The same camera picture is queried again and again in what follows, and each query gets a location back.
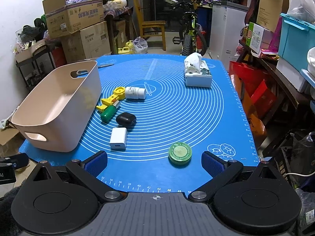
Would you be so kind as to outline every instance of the chair seat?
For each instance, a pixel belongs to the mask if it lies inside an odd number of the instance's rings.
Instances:
[[[164,20],[157,20],[157,21],[143,21],[142,22],[143,26],[147,26],[147,25],[165,25],[165,21]]]

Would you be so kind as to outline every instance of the blue silicone mat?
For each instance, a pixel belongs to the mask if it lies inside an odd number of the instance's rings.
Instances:
[[[98,64],[114,63],[99,69],[101,98],[109,97],[119,86],[146,88],[144,101],[123,100],[108,124],[93,112],[78,146],[69,153],[45,151],[25,141],[20,148],[31,159],[64,165],[71,159],[84,160],[99,150],[108,153],[108,166],[98,176],[122,191],[189,192],[203,185],[211,176],[201,167],[201,154],[209,150],[224,160],[236,159],[247,166],[259,159],[252,134],[230,78],[223,64],[205,59],[213,76],[212,87],[186,87],[184,56],[112,55],[97,59]],[[127,149],[111,151],[111,130],[116,116],[130,112],[137,117],[128,131]],[[172,165],[168,150],[175,142],[192,148],[191,161]]]

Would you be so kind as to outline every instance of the blue storage bin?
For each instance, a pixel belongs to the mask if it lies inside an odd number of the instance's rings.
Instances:
[[[281,13],[279,56],[299,72],[308,68],[308,51],[315,47],[315,26]]]

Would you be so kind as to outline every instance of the green lighter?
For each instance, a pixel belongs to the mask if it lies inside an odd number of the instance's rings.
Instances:
[[[100,115],[100,119],[102,122],[109,122],[109,120],[113,117],[116,113],[117,108],[120,106],[120,102],[117,100],[112,105],[107,107],[105,111]]]

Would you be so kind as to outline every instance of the white pill bottle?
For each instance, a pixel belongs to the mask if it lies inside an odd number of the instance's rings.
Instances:
[[[125,97],[130,99],[145,99],[146,89],[139,87],[126,87]]]

